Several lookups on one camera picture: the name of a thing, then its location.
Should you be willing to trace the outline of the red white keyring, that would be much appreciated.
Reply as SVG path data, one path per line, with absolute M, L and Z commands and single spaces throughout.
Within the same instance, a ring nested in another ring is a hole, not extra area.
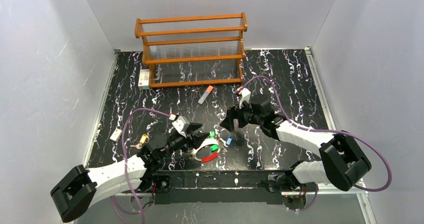
M 221 151 L 221 147 L 220 147 L 220 151 L 219 152 L 212 153 L 212 152 L 210 152 L 210 149 L 209 148 L 210 148 L 211 145 L 214 145 L 214 144 L 219 145 L 218 140 L 211 139 L 211 138 L 206 139 L 200 145 L 199 148 L 194 149 L 192 151 L 192 157 L 193 157 L 193 159 L 196 160 L 196 161 L 200 161 L 202 163 L 205 163 L 205 162 L 209 162 L 209 161 L 212 161 L 215 158 L 217 158 L 218 155 L 219 155 L 219 153 L 220 153 L 220 151 Z

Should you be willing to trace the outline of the green key tag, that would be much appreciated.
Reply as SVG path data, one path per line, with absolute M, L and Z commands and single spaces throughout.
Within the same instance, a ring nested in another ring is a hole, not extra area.
M 217 145 L 217 144 L 211 145 L 209 148 L 210 148 L 210 152 L 212 152 L 212 153 L 220 151 L 220 146 Z

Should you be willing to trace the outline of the blue key tag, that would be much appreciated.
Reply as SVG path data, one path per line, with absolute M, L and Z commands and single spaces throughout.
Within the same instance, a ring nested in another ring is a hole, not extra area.
M 229 147 L 229 146 L 231 146 L 231 144 L 232 144 L 232 142 L 233 142 L 233 138 L 231 137 L 231 136 L 229 136 L 227 139 L 226 139 L 226 141 L 225 141 L 225 146 L 226 147 Z

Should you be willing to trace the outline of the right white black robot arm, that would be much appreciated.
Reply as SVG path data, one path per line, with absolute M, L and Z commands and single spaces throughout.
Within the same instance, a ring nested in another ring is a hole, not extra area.
M 297 162 L 285 171 L 283 183 L 291 188 L 314 182 L 331 183 L 339 190 L 348 191 L 372 168 L 353 137 L 295 127 L 273 109 L 264 95 L 243 99 L 242 103 L 228 108 L 220 126 L 232 132 L 236 127 L 243 128 L 248 124 L 259 126 L 270 138 L 294 144 L 320 158 L 319 161 Z

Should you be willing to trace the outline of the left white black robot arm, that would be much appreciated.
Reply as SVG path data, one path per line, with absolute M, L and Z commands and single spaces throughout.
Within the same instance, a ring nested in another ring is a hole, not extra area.
M 209 137 L 209 133 L 198 131 L 201 126 L 191 122 L 182 133 L 172 130 L 170 134 L 154 134 L 127 160 L 97 168 L 73 167 L 50 191 L 62 222 L 78 219 L 103 199 L 139 188 L 175 151 L 199 148 Z

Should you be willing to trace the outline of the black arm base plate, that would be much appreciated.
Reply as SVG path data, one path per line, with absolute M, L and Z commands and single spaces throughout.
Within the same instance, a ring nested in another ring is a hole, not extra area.
M 312 184 L 296 186 L 283 171 L 188 171 L 162 170 L 143 181 L 136 193 L 154 196 L 155 204 L 264 202 L 289 209 L 307 205 Z

